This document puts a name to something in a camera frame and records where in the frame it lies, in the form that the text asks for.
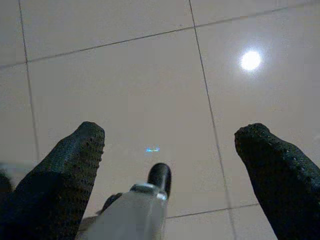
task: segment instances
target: floor tile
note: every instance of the floor tile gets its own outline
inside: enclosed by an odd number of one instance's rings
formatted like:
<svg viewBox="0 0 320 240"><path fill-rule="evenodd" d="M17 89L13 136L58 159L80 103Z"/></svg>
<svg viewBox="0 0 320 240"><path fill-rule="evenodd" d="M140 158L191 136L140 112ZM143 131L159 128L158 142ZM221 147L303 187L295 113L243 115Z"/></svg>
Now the floor tile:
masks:
<svg viewBox="0 0 320 240"><path fill-rule="evenodd" d="M308 0L191 0L196 25L272 11Z"/></svg>
<svg viewBox="0 0 320 240"><path fill-rule="evenodd" d="M226 207L193 29L36 61L29 69L42 158L82 121L106 131L85 216L145 181L157 162L172 169L169 216Z"/></svg>
<svg viewBox="0 0 320 240"><path fill-rule="evenodd" d="M25 64L0 70L0 161L37 161Z"/></svg>
<svg viewBox="0 0 320 240"><path fill-rule="evenodd" d="M25 61L18 0L0 0L0 67Z"/></svg>
<svg viewBox="0 0 320 240"><path fill-rule="evenodd" d="M29 59L191 27L188 0L21 1Z"/></svg>
<svg viewBox="0 0 320 240"><path fill-rule="evenodd" d="M164 240L233 240L227 210L167 219Z"/></svg>
<svg viewBox="0 0 320 240"><path fill-rule="evenodd" d="M234 133L261 122L320 161L320 4L199 27L199 44L231 204L256 203ZM256 51L261 64L241 67Z"/></svg>
<svg viewBox="0 0 320 240"><path fill-rule="evenodd" d="M232 209L237 240L276 240L277 237L262 208L258 206Z"/></svg>

